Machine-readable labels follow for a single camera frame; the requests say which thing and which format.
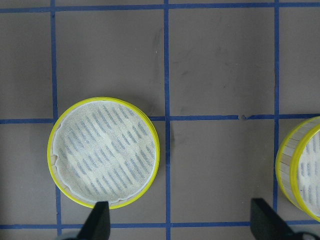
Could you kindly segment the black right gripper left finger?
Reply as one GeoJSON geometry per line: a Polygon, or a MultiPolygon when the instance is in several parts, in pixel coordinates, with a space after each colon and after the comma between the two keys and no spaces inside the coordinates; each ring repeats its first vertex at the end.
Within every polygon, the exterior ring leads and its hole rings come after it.
{"type": "Polygon", "coordinates": [[[77,234],[77,240],[108,240],[111,234],[110,210],[107,201],[97,202],[77,234]]]}

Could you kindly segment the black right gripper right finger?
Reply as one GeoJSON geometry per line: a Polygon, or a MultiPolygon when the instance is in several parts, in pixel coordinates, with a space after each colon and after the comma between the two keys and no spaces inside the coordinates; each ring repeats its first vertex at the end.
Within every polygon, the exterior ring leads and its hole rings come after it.
{"type": "Polygon", "coordinates": [[[295,233],[263,198],[251,199],[250,230],[256,240],[304,239],[304,233],[295,233]]]}

